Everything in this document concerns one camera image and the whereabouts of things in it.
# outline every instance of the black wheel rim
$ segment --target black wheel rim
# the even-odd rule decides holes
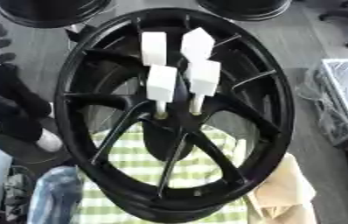
[[[124,69],[123,73],[117,73],[120,78],[110,80],[113,87],[119,86],[121,79],[126,80],[127,75],[129,77],[134,75],[142,81],[146,77],[148,68],[142,66],[140,55],[131,52],[129,56],[127,50],[123,48],[121,53],[118,53],[118,46],[127,43],[126,41],[139,43],[139,34],[142,31],[164,29],[169,33],[169,37],[175,38],[175,34],[170,35],[171,30],[179,29],[184,33],[200,26],[217,40],[212,60],[232,61],[223,63],[220,83],[222,92],[205,102],[202,116],[185,114],[182,107],[184,102],[189,101],[189,97],[179,96],[178,99],[182,100],[172,103],[173,106],[169,108],[174,116],[168,118],[168,122],[157,122],[153,118],[151,103],[145,101],[143,86],[140,86],[133,95],[96,94],[91,93],[86,87],[90,82],[94,82],[94,77],[88,76],[89,82],[81,81],[79,78],[82,74],[86,76],[86,64],[105,60],[114,62]],[[169,47],[171,43],[179,50],[176,41],[169,41]],[[239,73],[238,70],[235,71],[238,61],[233,60],[236,56],[242,57],[240,59],[243,62]],[[182,66],[183,62],[183,57],[177,53],[169,54],[169,66],[180,67],[180,72],[186,69]],[[241,72],[245,70],[251,76]],[[179,83],[186,85],[185,80]],[[256,89],[253,92],[263,93],[267,89],[265,93],[268,93],[273,106],[272,120],[265,118],[254,104],[249,106],[242,100],[243,98],[240,98],[249,87]],[[196,144],[208,154],[221,167],[223,179],[200,187],[170,189],[167,187],[166,175],[162,176],[158,186],[147,185],[126,176],[106,161],[105,157],[97,156],[99,149],[89,137],[81,110],[91,104],[124,110],[123,119],[114,126],[104,141],[108,148],[131,123],[136,121],[169,127],[177,133],[176,139],[187,135],[187,141]],[[198,130],[201,123],[221,110],[228,110],[251,120],[261,132],[259,143],[239,168],[222,157],[223,154],[219,149],[216,149],[214,144],[205,139]],[[287,79],[273,56],[254,37],[222,18],[200,11],[172,8],[141,10],[117,17],[101,25],[79,43],[68,56],[60,72],[55,96],[55,112],[59,132],[67,149],[88,177],[126,212],[148,221],[158,222],[186,222],[206,217],[258,186],[279,164],[286,152],[294,121],[293,99]],[[174,151],[171,151],[171,160],[175,162]],[[170,176],[169,165],[165,170]]]
[[[260,21],[274,18],[282,14],[291,5],[291,0],[282,0],[279,3],[270,2],[271,4],[267,8],[248,9],[248,3],[244,1],[198,0],[198,3],[208,11],[237,21]]]

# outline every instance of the sneaker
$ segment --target sneaker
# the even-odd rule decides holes
[[[50,104],[50,108],[52,110],[52,112],[50,112],[49,117],[54,119],[54,104],[52,102],[49,102],[49,104]]]
[[[36,144],[48,152],[59,151],[62,147],[61,139],[47,129],[42,130],[42,135]]]

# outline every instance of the plaid towel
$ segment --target plaid towel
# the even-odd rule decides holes
[[[242,163],[246,151],[245,140],[236,141],[227,133],[207,125],[202,130],[234,164]],[[95,144],[99,145],[107,133],[107,131],[103,131],[95,134]],[[143,129],[140,124],[133,125],[121,137],[121,140],[116,142],[110,151],[108,160],[130,177],[151,185],[158,183],[164,168],[164,163],[155,159],[145,149]],[[73,224],[150,223],[122,211],[103,194],[91,179],[84,174],[80,176],[84,182],[83,195],[80,206],[73,217]],[[173,188],[200,186],[220,177],[220,168],[201,149],[195,147],[186,158],[177,162],[169,186]],[[217,213],[194,223],[247,224],[247,205],[243,199],[238,199],[227,204]]]

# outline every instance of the white foam block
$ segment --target white foam block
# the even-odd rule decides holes
[[[142,56],[145,66],[165,66],[167,60],[167,34],[162,31],[143,32]]]
[[[214,96],[220,80],[220,68],[221,64],[212,60],[193,62],[189,71],[191,92]]]
[[[147,97],[152,101],[172,102],[177,80],[177,69],[153,65],[147,79]]]
[[[182,37],[181,53],[190,61],[207,60],[211,57],[215,39],[203,28],[187,32]]]

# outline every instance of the gray floor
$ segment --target gray floor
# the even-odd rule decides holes
[[[117,0],[111,11],[89,23],[97,25],[113,16],[146,7],[177,6],[198,8],[190,0]],[[308,0],[293,3],[283,15],[260,23],[239,23],[253,33],[282,64],[294,85],[304,71],[322,58],[348,58],[343,43],[348,39],[348,22],[319,22],[317,15],[338,6],[334,0]],[[51,100],[56,78],[67,53],[65,33],[58,30],[34,30],[11,24],[0,17],[10,30],[25,83],[47,100]],[[317,129],[312,107],[296,98],[296,129],[289,149],[304,174],[317,190],[314,204],[320,223],[348,224],[348,164],[344,153],[334,149]]]

